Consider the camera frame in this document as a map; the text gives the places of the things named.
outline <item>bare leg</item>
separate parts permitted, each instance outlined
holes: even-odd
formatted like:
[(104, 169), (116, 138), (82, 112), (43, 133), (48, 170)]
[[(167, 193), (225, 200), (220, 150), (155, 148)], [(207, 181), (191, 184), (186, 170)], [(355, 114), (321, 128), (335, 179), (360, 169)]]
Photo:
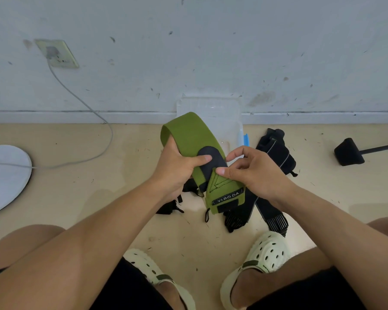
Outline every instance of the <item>bare leg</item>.
[[(0, 239), (0, 269), (11, 266), (17, 260), (37, 249), (50, 239), (65, 231), (55, 225), (30, 225), (17, 229)], [(156, 285), (157, 291), (173, 310), (184, 310), (184, 304), (174, 285), (163, 282)]]
[[(377, 219), (368, 225), (388, 236), (388, 217)], [(260, 273), (254, 269), (247, 269), (240, 274), (233, 286), (232, 304), (237, 309), (251, 306), (270, 293), (331, 266), (326, 255), (315, 247), (292, 257), (273, 273)]]

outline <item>baseboard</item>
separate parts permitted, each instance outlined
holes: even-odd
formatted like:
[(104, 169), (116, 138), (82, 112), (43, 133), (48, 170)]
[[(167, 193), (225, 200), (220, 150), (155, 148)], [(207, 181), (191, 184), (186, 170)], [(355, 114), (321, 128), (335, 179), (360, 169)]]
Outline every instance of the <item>baseboard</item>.
[[(98, 112), (114, 124), (163, 124), (175, 112)], [(388, 124), (388, 112), (267, 112), (243, 113), (243, 124)], [(0, 111), (0, 123), (100, 123), (88, 111)]]

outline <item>person's right hand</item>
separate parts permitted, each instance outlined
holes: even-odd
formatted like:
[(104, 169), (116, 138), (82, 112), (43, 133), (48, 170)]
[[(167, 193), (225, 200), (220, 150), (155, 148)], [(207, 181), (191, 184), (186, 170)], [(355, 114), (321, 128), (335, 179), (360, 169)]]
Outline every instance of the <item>person's right hand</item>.
[(230, 152), (226, 161), (244, 155), (229, 167), (218, 167), (216, 173), (226, 178), (242, 182), (252, 193), (273, 203), (281, 202), (294, 187), (282, 170), (267, 153), (247, 146), (241, 146)]

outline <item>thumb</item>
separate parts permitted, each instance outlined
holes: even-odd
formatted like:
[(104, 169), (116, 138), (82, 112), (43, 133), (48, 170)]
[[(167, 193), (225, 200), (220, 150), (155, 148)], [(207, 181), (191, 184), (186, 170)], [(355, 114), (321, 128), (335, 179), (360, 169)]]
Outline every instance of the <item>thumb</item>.
[(244, 179), (244, 172), (246, 170), (243, 169), (236, 169), (233, 167), (218, 167), (216, 168), (216, 173), (220, 176), (233, 179), (235, 181), (243, 182)]
[(196, 157), (189, 158), (192, 167), (201, 166), (210, 162), (213, 157), (210, 155), (198, 155)]

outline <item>person's left hand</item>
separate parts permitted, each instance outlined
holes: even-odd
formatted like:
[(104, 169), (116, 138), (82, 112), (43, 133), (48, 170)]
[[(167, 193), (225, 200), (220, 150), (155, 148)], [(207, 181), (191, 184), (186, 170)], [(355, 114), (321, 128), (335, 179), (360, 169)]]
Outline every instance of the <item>person's left hand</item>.
[(182, 187), (191, 177), (194, 167), (204, 165), (211, 159), (210, 155), (183, 157), (174, 138), (170, 136), (150, 181), (161, 187), (165, 195), (163, 202), (170, 202), (181, 194)]

